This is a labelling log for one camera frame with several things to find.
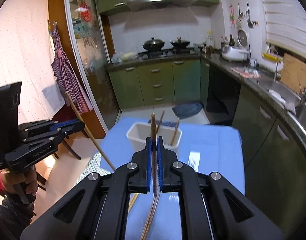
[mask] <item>person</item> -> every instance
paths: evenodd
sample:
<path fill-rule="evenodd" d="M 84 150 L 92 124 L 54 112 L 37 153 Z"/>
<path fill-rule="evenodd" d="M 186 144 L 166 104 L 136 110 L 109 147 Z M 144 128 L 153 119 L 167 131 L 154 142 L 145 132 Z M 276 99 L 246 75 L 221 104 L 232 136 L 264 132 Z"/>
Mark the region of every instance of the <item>person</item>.
<path fill-rule="evenodd" d="M 27 175 L 15 174 L 5 169 L 1 172 L 1 180 L 6 191 L 6 198 L 0 205 L 0 239 L 20 239 L 22 231 L 31 223 L 34 203 L 24 205 L 14 185 L 25 182 L 26 194 L 35 195 L 38 190 L 37 173 L 34 166 Z"/>

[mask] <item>white appliance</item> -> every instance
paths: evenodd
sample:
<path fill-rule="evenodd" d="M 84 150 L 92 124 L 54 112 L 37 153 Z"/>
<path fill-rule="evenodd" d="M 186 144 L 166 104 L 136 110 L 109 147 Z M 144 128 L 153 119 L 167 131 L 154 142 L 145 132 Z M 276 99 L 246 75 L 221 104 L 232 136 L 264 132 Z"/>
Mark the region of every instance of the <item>white appliance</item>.
<path fill-rule="evenodd" d="M 222 57 L 228 61 L 246 61 L 249 56 L 248 33 L 242 28 L 240 20 L 236 21 L 236 26 L 239 47 L 225 45 L 222 49 Z"/>
<path fill-rule="evenodd" d="M 222 57 L 228 61 L 246 61 L 248 50 L 225 45 L 222 49 Z"/>

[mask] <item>gas stove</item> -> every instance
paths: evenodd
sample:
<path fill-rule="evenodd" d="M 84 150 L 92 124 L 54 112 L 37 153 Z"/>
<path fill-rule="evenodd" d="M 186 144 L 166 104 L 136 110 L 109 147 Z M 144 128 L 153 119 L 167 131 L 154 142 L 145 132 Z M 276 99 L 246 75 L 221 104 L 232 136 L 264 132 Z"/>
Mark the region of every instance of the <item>gas stove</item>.
<path fill-rule="evenodd" d="M 153 59 L 153 58 L 161 58 L 161 57 L 172 57 L 175 55 L 186 55 L 191 54 L 195 55 L 197 54 L 197 51 L 194 50 L 194 48 L 185 48 L 185 49 L 162 49 L 159 51 L 153 51 L 153 52 L 140 52 L 139 57 L 143 60 L 146 59 Z"/>

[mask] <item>metal screw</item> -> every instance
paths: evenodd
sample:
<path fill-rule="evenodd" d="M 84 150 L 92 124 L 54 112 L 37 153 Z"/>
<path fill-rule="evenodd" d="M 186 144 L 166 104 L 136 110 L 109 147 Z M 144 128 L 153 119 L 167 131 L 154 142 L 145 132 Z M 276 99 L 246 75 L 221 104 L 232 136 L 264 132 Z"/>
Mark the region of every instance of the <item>metal screw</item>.
<path fill-rule="evenodd" d="M 218 172 L 213 172 L 211 174 L 211 178 L 214 179 L 214 180 L 218 180 L 221 178 L 221 174 L 219 174 Z"/>
<path fill-rule="evenodd" d="M 89 180 L 97 180 L 99 175 L 97 173 L 90 173 L 89 176 L 87 177 Z"/>
<path fill-rule="evenodd" d="M 173 167 L 179 169 L 183 167 L 183 163 L 181 162 L 173 162 Z"/>
<path fill-rule="evenodd" d="M 127 164 L 127 168 L 130 170 L 134 170 L 137 167 L 136 163 L 128 163 Z"/>

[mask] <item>wooden cutting board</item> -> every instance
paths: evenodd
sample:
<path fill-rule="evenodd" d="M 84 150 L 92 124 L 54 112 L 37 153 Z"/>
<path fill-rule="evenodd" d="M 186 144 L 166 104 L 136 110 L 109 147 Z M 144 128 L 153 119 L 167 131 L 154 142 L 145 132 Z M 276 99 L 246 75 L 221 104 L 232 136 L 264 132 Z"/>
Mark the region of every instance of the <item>wooden cutting board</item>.
<path fill-rule="evenodd" d="M 299 84 L 301 84 L 302 92 L 306 85 L 306 63 L 286 53 L 283 61 L 284 68 L 281 71 L 280 80 L 299 95 L 301 92 Z"/>

